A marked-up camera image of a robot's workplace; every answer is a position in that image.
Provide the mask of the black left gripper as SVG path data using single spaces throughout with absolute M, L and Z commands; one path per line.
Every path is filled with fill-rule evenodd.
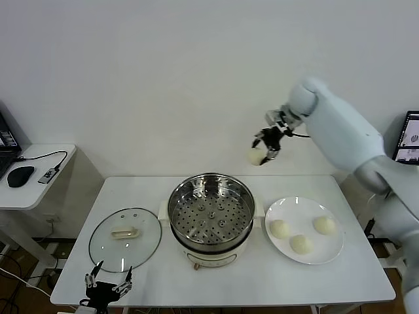
M 116 302 L 120 298 L 117 291 L 129 291 L 132 288 L 132 267 L 129 268 L 123 283 L 116 285 L 112 283 L 96 282 L 96 276 L 101 270 L 103 260 L 98 262 L 90 273 L 84 277 L 86 284 L 86 296 L 90 303 L 93 304 L 109 304 Z

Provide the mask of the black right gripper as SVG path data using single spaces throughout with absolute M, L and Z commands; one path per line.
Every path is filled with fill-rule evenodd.
M 284 136 L 284 132 L 277 127 L 264 128 L 254 135 L 251 147 L 256 148 L 259 143 L 264 143 L 267 149 L 265 157 L 261 160 L 262 164 L 274 160 L 277 157 L 281 150 L 280 141 Z

